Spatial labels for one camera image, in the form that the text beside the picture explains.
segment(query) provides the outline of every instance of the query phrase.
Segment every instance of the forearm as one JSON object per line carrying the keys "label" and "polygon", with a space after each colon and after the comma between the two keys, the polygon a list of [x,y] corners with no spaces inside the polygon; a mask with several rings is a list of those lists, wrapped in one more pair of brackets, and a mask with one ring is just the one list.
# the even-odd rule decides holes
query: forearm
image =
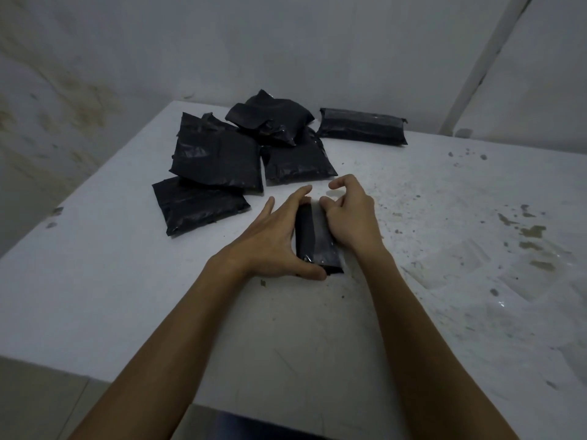
{"label": "forearm", "polygon": [[225,267],[217,256],[109,386],[72,439],[172,436],[194,399],[224,314],[246,281],[238,268]]}
{"label": "forearm", "polygon": [[454,356],[383,245],[357,252],[415,438],[517,438]]}

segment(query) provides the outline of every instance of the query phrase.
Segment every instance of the left hand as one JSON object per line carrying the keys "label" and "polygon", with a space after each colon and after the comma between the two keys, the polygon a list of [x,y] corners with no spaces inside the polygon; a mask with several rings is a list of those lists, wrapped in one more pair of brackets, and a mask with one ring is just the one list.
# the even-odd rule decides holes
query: left hand
{"label": "left hand", "polygon": [[236,263],[248,277],[296,275],[324,281],[326,271],[302,261],[291,248],[297,208],[310,200],[306,194],[311,190],[312,185],[299,188],[273,213],[275,198],[271,196],[245,232],[217,256],[225,256],[230,263]]}

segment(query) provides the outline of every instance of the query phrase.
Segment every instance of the wrinkled plastic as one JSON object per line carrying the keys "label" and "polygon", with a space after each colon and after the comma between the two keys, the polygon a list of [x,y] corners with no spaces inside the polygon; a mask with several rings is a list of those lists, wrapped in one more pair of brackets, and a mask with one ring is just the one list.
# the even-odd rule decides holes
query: wrinkled plastic
{"label": "wrinkled plastic", "polygon": [[298,258],[319,265],[328,275],[344,273],[326,214],[318,202],[305,203],[297,209],[295,244]]}
{"label": "wrinkled plastic", "polygon": [[330,164],[322,141],[307,126],[295,139],[295,147],[261,147],[267,184],[319,181],[338,176]]}
{"label": "wrinkled plastic", "polygon": [[243,128],[262,145],[295,145],[296,134],[314,120],[310,111],[286,98],[273,98],[264,90],[246,103],[237,103],[226,120]]}
{"label": "wrinkled plastic", "polygon": [[167,224],[167,236],[180,235],[250,208],[241,194],[205,188],[180,177],[153,184],[153,191]]}
{"label": "wrinkled plastic", "polygon": [[183,113],[169,171],[207,186],[263,192],[259,144],[211,112]]}
{"label": "wrinkled plastic", "polygon": [[407,145],[406,119],[392,115],[320,108],[322,123],[317,135],[384,145]]}

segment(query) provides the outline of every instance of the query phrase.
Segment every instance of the table surface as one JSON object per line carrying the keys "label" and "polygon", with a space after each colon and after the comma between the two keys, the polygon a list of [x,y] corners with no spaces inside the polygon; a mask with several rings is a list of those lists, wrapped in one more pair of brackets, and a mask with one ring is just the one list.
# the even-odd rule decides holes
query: table surface
{"label": "table surface", "polygon": [[[0,260],[1,355],[113,380],[209,256],[269,195],[279,205],[299,186],[269,187],[246,197],[252,211],[165,236],[151,184],[172,177],[183,111],[223,118],[227,108],[172,102]],[[408,285],[518,434],[583,438],[587,156],[406,138],[404,148],[324,144],[375,199]],[[315,197],[335,194],[313,185]],[[533,225],[546,227],[541,238]],[[402,438],[371,298],[356,260],[345,253],[345,263],[323,283],[250,281],[195,402],[332,438]]]}

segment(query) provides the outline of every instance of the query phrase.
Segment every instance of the white wall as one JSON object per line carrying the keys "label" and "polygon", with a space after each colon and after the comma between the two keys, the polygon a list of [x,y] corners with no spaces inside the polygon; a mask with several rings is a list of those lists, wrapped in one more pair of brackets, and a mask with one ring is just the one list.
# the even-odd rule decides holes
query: white wall
{"label": "white wall", "polygon": [[509,2],[0,0],[0,255],[172,99],[437,132]]}
{"label": "white wall", "polygon": [[454,131],[587,153],[586,13],[587,0],[532,0]]}

